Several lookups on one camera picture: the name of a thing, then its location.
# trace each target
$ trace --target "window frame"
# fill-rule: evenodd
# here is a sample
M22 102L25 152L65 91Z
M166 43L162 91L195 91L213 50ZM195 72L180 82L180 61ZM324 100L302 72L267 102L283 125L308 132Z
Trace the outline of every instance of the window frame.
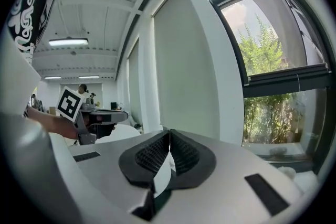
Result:
M312 159L304 161L268 161L276 167L289 166L294 168L297 172L312 170L315 174L317 174L327 157L328 150L326 150L326 148L330 148L336 129L336 120L334 118L334 115L336 114L336 64L331 44L320 21L318 20L317 15L312 11L305 0L291 0L297 6L292 8L298 8L300 14L307 20L302 21L309 34L312 32L314 34L312 38L317 39L318 44L314 44L318 49L321 49L320 53L323 55L325 61L324 63L248 76L239 44L226 18L222 14L222 9L224 7L230 6L233 3L237 3L242 0L209 1L218 14L232 43L242 80L244 98L292 93L313 89L326 89L326 109L324 112L322 130Z

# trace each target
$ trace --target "black cable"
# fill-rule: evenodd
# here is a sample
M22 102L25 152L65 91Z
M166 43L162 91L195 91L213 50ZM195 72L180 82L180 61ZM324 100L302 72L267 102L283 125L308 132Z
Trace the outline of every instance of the black cable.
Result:
M51 3L51 5L50 5L50 9L49 9L49 12L48 12L48 16L47 16L46 25L44 26L44 29L42 30L42 33L39 35L36 44L38 44L38 43L41 41L42 36L43 36L45 30L47 29L48 22L49 22L49 18L50 18L50 14L51 14L51 10L53 9L54 2L55 2L55 0L52 0L52 3Z

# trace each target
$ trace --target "black rubber pad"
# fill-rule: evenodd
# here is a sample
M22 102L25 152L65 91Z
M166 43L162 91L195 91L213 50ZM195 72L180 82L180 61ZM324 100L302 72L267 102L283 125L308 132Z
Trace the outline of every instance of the black rubber pad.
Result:
M86 161L87 159L92 159L98 156L100 156L100 154L97 151L93 151L93 152L74 156L73 158L75 159L76 162L81 162L81 161Z
M245 180L254 190L272 216L285 210L289 204L259 174L246 176Z

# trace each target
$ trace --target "fluorescent light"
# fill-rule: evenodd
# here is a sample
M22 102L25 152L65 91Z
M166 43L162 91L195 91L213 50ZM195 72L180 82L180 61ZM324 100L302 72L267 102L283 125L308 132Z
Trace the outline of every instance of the fluorescent light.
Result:
M65 38L65 39L53 39L49 41L51 46L85 46L88 44L87 38Z
M100 76L79 76L80 79L99 79Z
M45 79L61 79L60 76L57 76L57 77L45 77Z

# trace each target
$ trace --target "green plant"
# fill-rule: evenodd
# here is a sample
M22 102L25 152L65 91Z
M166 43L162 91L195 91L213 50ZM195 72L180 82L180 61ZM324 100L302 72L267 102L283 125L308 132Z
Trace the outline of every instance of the green plant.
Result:
M252 37L247 25L247 36L239 32L239 44L247 74L272 72L286 68L282 58L281 43L274 30L267 27L256 15L260 34L258 42ZM244 141L250 143L286 143L286 135L291 129L293 109L290 100L294 93L246 98L244 118Z

